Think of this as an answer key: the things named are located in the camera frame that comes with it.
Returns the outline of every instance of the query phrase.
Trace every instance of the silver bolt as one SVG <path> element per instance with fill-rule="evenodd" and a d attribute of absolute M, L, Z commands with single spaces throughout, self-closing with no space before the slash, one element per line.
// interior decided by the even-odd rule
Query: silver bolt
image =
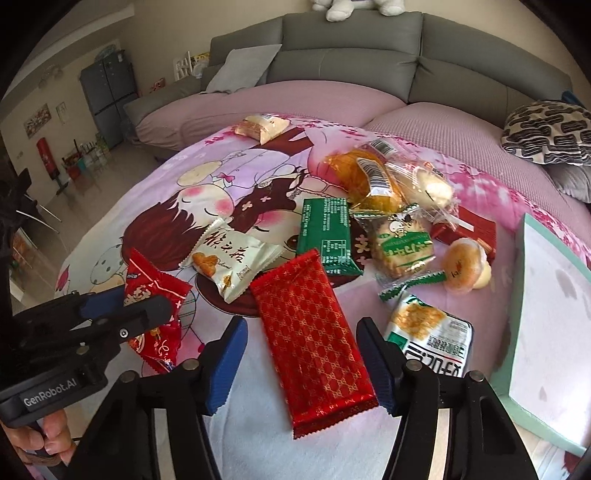
<path fill-rule="evenodd" d="M 189 358 L 183 362 L 183 368 L 185 370 L 195 370 L 199 366 L 199 360 L 195 358 Z"/>
<path fill-rule="evenodd" d="M 470 378 L 474 380 L 474 382 L 482 382 L 485 379 L 484 373 L 480 372 L 479 370 L 472 370 L 468 373 Z"/>
<path fill-rule="evenodd" d="M 418 372 L 420 369 L 423 368 L 423 363 L 419 362 L 418 360 L 409 360 L 407 362 L 407 368 L 411 372 Z"/>
<path fill-rule="evenodd" d="M 134 372 L 133 370 L 127 370 L 127 372 L 123 372 L 119 376 L 119 380 L 121 380 L 123 383 L 129 383 L 133 382 L 137 378 L 137 376 L 137 372 Z"/>

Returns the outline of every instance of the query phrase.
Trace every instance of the patterned pillow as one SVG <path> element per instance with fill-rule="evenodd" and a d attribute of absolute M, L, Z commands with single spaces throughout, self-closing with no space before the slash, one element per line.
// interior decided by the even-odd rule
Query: patterned pillow
<path fill-rule="evenodd" d="M 534 163 L 591 165 L 591 112 L 553 100 L 522 106 L 507 119 L 501 145 Z"/>

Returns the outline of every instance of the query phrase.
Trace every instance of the human hand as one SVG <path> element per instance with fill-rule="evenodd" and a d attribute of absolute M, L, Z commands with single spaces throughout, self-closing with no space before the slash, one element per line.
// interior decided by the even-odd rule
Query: human hand
<path fill-rule="evenodd" d="M 67 465 L 76 450 L 64 410 L 59 410 L 43 418 L 43 431 L 47 437 L 45 439 L 31 427 L 9 429 L 2 422 L 0 425 L 23 463 L 30 463 L 24 450 L 41 450 L 45 447 L 49 455 L 59 454 L 61 460 Z"/>

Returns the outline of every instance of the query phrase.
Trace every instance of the gray sofa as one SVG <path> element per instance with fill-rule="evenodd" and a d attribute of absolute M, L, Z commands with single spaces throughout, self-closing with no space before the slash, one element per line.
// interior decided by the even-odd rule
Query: gray sofa
<path fill-rule="evenodd" d="M 434 15 L 384 17 L 355 11 L 330 23 L 322 12 L 288 14 L 211 42 L 199 81 L 183 79 L 127 104 L 134 125 L 149 113 L 205 90 L 233 48 L 282 44 L 260 83 L 335 80 L 390 93 L 406 103 L 451 106 L 502 127 L 515 108 L 560 99 L 568 75 L 515 45 Z"/>

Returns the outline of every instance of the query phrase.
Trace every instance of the gray refrigerator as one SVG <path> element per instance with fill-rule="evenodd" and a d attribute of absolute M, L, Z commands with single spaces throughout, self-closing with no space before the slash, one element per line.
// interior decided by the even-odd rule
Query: gray refrigerator
<path fill-rule="evenodd" d="M 119 50 L 82 70 L 80 82 L 96 127 L 113 148 L 124 138 L 123 106 L 138 97 L 132 65 Z"/>

